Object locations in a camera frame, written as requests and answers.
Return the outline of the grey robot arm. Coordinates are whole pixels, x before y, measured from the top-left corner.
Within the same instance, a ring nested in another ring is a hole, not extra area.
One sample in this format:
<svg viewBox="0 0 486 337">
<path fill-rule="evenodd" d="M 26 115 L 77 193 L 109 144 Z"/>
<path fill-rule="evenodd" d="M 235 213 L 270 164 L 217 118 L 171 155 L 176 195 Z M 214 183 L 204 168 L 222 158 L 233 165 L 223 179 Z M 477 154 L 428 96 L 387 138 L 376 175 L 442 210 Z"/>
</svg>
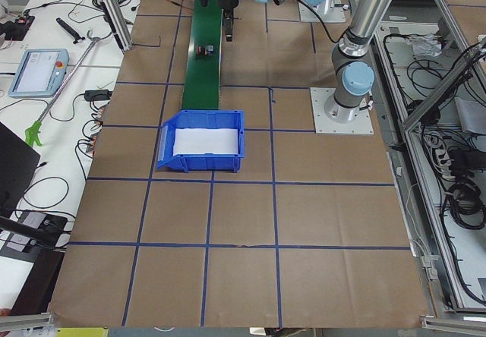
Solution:
<svg viewBox="0 0 486 337">
<path fill-rule="evenodd" d="M 233 41 L 222 42 L 221 87 L 333 87 L 330 39 L 351 22 L 348 9 L 338 11 L 346 20 L 326 23 L 326 33 L 319 22 L 301 20 L 295 0 L 280 6 L 239 0 Z"/>
</svg>

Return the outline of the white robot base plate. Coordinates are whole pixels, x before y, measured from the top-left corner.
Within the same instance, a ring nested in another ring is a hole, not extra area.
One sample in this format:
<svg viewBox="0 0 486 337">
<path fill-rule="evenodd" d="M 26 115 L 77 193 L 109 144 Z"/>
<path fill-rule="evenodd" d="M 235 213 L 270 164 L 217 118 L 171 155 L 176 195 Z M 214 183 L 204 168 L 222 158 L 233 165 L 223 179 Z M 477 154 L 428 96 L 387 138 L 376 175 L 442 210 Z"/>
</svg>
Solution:
<svg viewBox="0 0 486 337">
<path fill-rule="evenodd" d="M 363 99 L 357 109 L 338 109 L 334 103 L 334 88 L 311 87 L 314 128 L 317 134 L 372 135 L 374 129 Z"/>
</svg>

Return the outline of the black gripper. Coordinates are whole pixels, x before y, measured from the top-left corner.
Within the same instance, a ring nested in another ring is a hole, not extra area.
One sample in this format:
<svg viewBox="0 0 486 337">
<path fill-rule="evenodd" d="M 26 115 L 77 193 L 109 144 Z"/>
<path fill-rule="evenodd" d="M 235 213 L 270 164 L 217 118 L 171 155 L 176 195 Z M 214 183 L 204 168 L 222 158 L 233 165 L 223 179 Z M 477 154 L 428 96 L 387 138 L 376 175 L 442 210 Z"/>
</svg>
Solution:
<svg viewBox="0 0 486 337">
<path fill-rule="evenodd" d="M 223 30 L 227 42 L 233 41 L 234 10 L 239 0 L 217 0 L 218 5 L 223 9 Z"/>
</svg>

